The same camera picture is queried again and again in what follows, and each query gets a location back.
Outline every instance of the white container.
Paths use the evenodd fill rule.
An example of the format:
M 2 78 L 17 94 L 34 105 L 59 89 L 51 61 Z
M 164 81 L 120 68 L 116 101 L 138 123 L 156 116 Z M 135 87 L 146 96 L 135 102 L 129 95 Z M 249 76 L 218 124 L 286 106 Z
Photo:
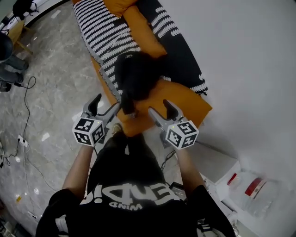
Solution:
M 229 197 L 242 210 L 264 218 L 276 200 L 279 185 L 249 172 L 239 172 L 229 180 Z

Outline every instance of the marble floor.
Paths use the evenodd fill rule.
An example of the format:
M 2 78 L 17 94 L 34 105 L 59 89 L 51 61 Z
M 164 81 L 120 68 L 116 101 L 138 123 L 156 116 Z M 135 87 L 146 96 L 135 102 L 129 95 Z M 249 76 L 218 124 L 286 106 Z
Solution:
M 61 12 L 51 18 L 57 10 Z M 71 132 L 73 119 L 79 115 L 84 103 L 98 93 L 103 95 L 99 113 L 106 111 L 110 103 L 81 38 L 71 1 L 40 18 L 31 28 L 36 32 L 25 33 L 22 42 L 34 53 L 32 56 L 26 52 L 18 54 L 30 64 L 24 73 L 24 84 L 31 76 L 37 80 L 26 97 L 31 116 L 25 138 L 30 150 L 26 147 L 23 150 L 20 145 L 17 157 L 9 158 L 11 166 L 4 162 L 0 169 L 0 198 L 10 214 L 34 235 L 49 199 L 62 187 L 80 148 Z M 25 127 L 28 111 L 24 95 L 25 89 L 19 87 L 0 93 L 0 141 L 6 155 L 15 154 L 18 135 Z M 159 129 L 154 127 L 144 136 L 161 164 L 170 149 L 164 150 L 155 139 L 158 133 Z M 164 174 L 167 182 L 180 182 L 175 157 L 166 164 Z

